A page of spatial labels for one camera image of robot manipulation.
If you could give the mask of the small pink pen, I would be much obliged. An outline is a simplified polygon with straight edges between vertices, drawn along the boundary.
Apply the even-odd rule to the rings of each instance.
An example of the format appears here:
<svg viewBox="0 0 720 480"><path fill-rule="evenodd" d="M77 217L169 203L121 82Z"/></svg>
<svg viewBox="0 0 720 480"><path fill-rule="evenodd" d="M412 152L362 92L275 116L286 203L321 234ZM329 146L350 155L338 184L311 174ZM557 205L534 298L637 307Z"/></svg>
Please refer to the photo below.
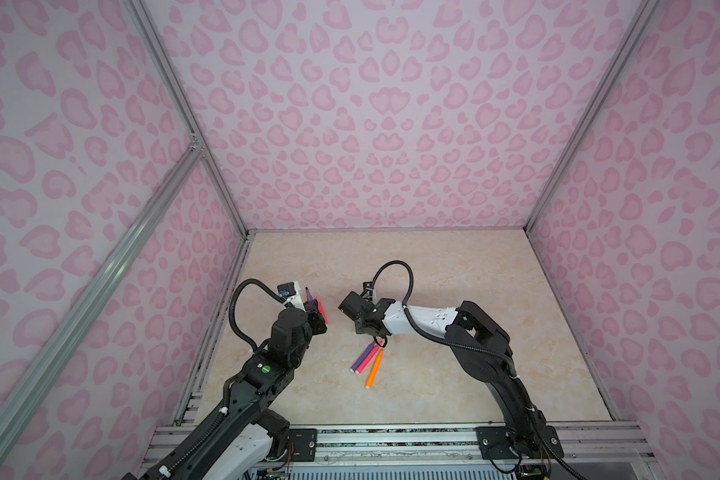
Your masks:
<svg viewBox="0 0 720 480"><path fill-rule="evenodd" d="M325 325L326 325L326 326L329 325L328 318L327 318L327 315L326 315L326 313L325 313L325 309L324 309L321 301L320 301L319 299L317 299L317 298L315 299L315 301L317 302L317 308L318 308L319 314L320 314L321 318L323 319Z"/></svg>

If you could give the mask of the purple pen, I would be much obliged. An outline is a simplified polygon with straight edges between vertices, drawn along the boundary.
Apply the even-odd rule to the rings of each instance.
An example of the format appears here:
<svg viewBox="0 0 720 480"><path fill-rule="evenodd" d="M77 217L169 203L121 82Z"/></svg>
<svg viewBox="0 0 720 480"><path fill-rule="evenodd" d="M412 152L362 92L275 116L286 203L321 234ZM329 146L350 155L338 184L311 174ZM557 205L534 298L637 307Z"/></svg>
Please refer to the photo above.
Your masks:
<svg viewBox="0 0 720 480"><path fill-rule="evenodd" d="M359 369L363 362L368 358L374 347L376 347L376 344L372 342L363 350L363 352L359 355L359 357L350 367L351 372L355 373Z"/></svg>

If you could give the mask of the orange pen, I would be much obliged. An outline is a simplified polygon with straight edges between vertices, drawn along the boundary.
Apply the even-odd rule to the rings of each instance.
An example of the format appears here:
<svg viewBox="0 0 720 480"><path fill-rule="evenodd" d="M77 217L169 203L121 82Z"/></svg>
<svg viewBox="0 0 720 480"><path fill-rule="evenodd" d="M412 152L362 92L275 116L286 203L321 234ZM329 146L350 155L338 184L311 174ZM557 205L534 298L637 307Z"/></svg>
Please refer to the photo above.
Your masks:
<svg viewBox="0 0 720 480"><path fill-rule="evenodd" d="M380 349L380 350L377 352L377 354L375 355L373 365L372 365L372 367L371 367L369 376L368 376L368 378L367 378L367 380L366 380L366 383L365 383L365 388L366 388L366 389L371 389L371 388L373 387L373 384L374 384L374 381L375 381L375 379L376 379L376 376L377 376L379 367L380 367L380 365L381 365L381 363L382 363L382 360L383 360L383 355L384 355L384 350L383 350L383 349Z"/></svg>

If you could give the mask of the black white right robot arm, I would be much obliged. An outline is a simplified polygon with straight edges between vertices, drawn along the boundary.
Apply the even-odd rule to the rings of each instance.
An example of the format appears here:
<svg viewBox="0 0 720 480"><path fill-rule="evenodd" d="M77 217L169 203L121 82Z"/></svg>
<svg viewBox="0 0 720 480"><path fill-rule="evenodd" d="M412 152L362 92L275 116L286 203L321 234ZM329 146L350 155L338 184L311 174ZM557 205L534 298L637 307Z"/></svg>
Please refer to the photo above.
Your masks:
<svg viewBox="0 0 720 480"><path fill-rule="evenodd" d="M476 303L458 307L407 306L368 293L349 293L339 310L354 323L355 332L387 340L392 336L420 334L451 349L462 370L487 386L503 415L504 424L478 427L477 440L485 460L520 458L558 460L564 457L557 431L516 372L509 334Z"/></svg>

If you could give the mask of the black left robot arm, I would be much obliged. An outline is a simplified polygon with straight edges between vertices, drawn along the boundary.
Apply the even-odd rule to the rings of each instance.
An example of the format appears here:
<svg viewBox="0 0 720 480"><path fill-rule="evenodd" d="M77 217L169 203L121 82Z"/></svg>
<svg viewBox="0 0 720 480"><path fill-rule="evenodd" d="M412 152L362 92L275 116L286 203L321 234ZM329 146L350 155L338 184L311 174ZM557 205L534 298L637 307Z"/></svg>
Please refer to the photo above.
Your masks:
<svg viewBox="0 0 720 480"><path fill-rule="evenodd" d="M271 409L293 381L311 340L327 331L316 299L280 311L270 338L228 378L212 412L143 479L242 479L257 464L284 468L295 448L290 422Z"/></svg>

